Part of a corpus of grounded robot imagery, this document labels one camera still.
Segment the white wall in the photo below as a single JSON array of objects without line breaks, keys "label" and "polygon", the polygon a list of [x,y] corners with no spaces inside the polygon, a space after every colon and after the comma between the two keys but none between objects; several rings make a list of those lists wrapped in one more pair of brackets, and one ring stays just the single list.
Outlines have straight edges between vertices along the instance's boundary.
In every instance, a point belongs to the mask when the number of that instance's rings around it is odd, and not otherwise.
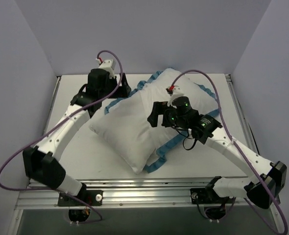
[{"label": "white wall", "polygon": [[[48,114],[55,74],[13,0],[0,0],[0,166],[39,136]],[[1,180],[26,186],[22,157]],[[5,234],[18,194],[0,188],[0,235]]]},{"label": "white wall", "polygon": [[16,0],[56,74],[88,73],[101,49],[128,73],[231,73],[270,0]]},{"label": "white wall", "polygon": [[261,154],[288,166],[280,196],[289,222],[289,0],[272,0],[233,81]]}]

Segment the white table surface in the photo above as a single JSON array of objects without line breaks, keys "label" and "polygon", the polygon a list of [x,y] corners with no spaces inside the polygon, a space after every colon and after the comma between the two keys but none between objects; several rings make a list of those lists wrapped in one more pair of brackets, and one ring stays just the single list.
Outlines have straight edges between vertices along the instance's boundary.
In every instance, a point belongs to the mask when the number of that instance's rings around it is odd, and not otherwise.
[{"label": "white table surface", "polygon": [[[127,80],[133,89],[140,80],[147,80],[151,74],[128,74]],[[200,74],[189,74],[194,81]],[[230,132],[238,140],[245,143],[245,137],[241,128],[239,117],[234,106],[228,84],[224,74],[209,75],[218,90],[221,100],[223,116]],[[58,93],[54,102],[53,110],[48,124],[48,130],[52,128],[64,114],[72,97],[78,89],[87,82],[87,75],[64,75],[62,76]],[[102,108],[96,112],[93,118],[101,118],[104,115],[104,107],[112,100],[106,100]],[[88,121],[74,136],[66,147],[61,165],[66,172],[79,180],[122,180],[122,179],[165,179],[165,178],[190,178],[190,177],[239,177],[245,176],[235,165],[222,155],[207,146],[198,143],[191,151],[183,149],[178,144],[167,154],[167,162],[157,171],[150,174],[142,172],[136,175],[129,165],[97,134],[89,129]]]}]

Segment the pillow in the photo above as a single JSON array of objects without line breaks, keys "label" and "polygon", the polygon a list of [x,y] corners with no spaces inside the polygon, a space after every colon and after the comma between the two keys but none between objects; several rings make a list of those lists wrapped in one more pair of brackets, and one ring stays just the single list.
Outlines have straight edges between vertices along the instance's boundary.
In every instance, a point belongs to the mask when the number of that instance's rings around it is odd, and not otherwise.
[{"label": "pillow", "polygon": [[[161,126],[162,116],[159,116],[158,127],[152,128],[147,122],[153,102],[169,100],[166,88],[179,74],[180,72],[173,69],[154,74],[147,82],[141,81],[129,98],[117,99],[110,104],[110,108],[106,107],[105,113],[108,114],[103,118],[92,120],[90,129],[104,138],[136,174],[143,168],[153,172],[162,166],[166,161],[165,154],[183,138],[172,128]],[[204,86],[193,83],[186,76],[182,76],[176,85],[189,98],[192,108],[201,114],[218,115],[217,103],[211,97],[213,94],[205,92]],[[157,160],[146,165],[154,152]]]}]

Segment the black mount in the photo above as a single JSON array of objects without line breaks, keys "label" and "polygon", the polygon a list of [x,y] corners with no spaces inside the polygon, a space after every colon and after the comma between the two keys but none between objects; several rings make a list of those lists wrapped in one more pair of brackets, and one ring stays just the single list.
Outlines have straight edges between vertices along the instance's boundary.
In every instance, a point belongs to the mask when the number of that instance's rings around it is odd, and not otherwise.
[{"label": "black mount", "polygon": [[[102,190],[86,190],[84,189],[84,195],[80,196],[80,200],[84,201],[85,203],[89,204],[90,206],[102,206],[102,200],[103,200],[103,191]],[[101,196],[101,200],[97,201],[96,197],[97,195]],[[81,203],[79,203],[76,200],[71,199],[64,193],[59,194],[57,205],[59,207],[76,207],[76,206],[82,206]]]},{"label": "black mount", "polygon": [[[71,100],[71,105],[86,106],[108,95],[117,86],[116,78],[110,78],[110,73],[103,69],[93,69],[88,74],[88,83],[84,84]],[[126,74],[123,73],[121,86],[109,98],[127,98],[131,91]],[[102,102],[88,108],[90,117],[101,108]]]},{"label": "black mount", "polygon": [[207,191],[205,188],[191,188],[190,189],[190,196],[191,196],[191,201],[192,204],[232,204],[233,200],[230,199],[229,197],[224,197],[224,198],[213,198],[209,197]]},{"label": "black mount", "polygon": [[23,160],[26,176],[51,189],[57,189],[65,178],[65,169],[51,152],[45,154],[37,146],[28,147],[23,151]]},{"label": "black mount", "polygon": [[[267,188],[271,191],[274,198],[278,196],[280,191],[285,186],[287,166],[282,162],[270,163],[272,169],[265,175],[262,174],[260,177],[263,179]],[[211,180],[211,182],[205,187],[206,195],[210,201],[217,201],[221,198],[215,193],[213,187],[215,183],[220,179],[220,176],[216,176]],[[254,203],[256,206],[262,209],[268,209],[272,204],[272,200],[263,185],[259,182],[257,184],[249,183],[244,187],[247,192],[248,199]]]}]

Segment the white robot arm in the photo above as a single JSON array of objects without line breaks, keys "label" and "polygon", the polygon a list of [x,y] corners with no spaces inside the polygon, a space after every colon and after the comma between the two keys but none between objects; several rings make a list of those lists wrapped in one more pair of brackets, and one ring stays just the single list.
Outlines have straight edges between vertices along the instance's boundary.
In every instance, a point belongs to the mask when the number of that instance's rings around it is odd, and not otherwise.
[{"label": "white robot arm", "polygon": [[[105,60],[99,65],[98,69],[91,70],[88,74],[88,83],[83,85],[78,94],[73,97],[57,125],[64,119],[68,120],[56,131],[38,142],[36,146],[23,151],[27,177],[51,189],[66,192],[82,201],[86,201],[86,185],[67,175],[65,169],[59,164],[59,160],[68,143],[82,125],[101,107],[101,103],[82,110],[74,116],[70,115],[105,97],[117,86],[114,66],[114,60]],[[123,74],[121,86],[110,98],[128,97],[130,91],[126,76]]]},{"label": "white robot arm", "polygon": [[153,104],[152,113],[147,119],[151,126],[156,127],[158,115],[163,115],[162,126],[187,131],[195,142],[199,141],[218,151],[247,175],[245,178],[237,179],[215,177],[206,186],[207,196],[213,200],[225,197],[248,198],[260,208],[269,208],[272,202],[269,194],[239,153],[235,143],[244,152],[274,197],[285,185],[287,167],[280,161],[273,163],[261,157],[235,138],[230,140],[217,120],[209,115],[200,115],[197,110],[191,108],[189,99],[183,96],[179,87],[173,86],[171,89],[167,88],[167,91],[171,95],[170,101]]}]

